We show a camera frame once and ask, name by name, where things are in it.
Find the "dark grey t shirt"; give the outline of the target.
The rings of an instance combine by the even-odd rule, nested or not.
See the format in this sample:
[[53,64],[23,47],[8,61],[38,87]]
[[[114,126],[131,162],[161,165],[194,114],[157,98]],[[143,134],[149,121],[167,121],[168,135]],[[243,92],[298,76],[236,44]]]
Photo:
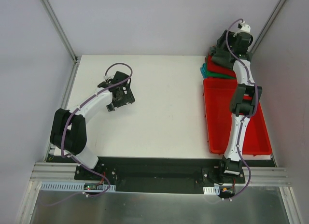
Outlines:
[[211,56],[212,62],[215,64],[230,70],[233,68],[235,59],[226,46],[225,34],[217,40],[215,46],[209,48],[209,55]]

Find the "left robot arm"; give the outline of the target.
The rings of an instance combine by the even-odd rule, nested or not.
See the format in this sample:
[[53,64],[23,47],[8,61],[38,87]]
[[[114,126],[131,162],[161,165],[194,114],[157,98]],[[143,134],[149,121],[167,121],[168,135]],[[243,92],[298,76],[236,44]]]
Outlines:
[[102,168],[98,166],[98,156],[87,146],[86,125],[103,108],[111,112],[134,102],[128,85],[97,88],[94,95],[81,105],[55,112],[50,143],[60,149],[63,158],[71,157],[86,166],[85,174],[91,180],[97,180],[102,175]]

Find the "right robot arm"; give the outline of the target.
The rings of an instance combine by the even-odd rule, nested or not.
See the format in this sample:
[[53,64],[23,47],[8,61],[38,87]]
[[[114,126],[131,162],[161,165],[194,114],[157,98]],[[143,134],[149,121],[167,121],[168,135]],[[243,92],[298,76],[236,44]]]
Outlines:
[[221,182],[229,182],[242,172],[242,149],[250,119],[257,112],[262,87],[258,86],[251,73],[251,57],[248,47],[253,36],[247,31],[238,33],[225,30],[217,41],[217,48],[225,50],[232,70],[236,75],[237,86],[229,105],[231,130],[227,149],[221,160],[217,177]]

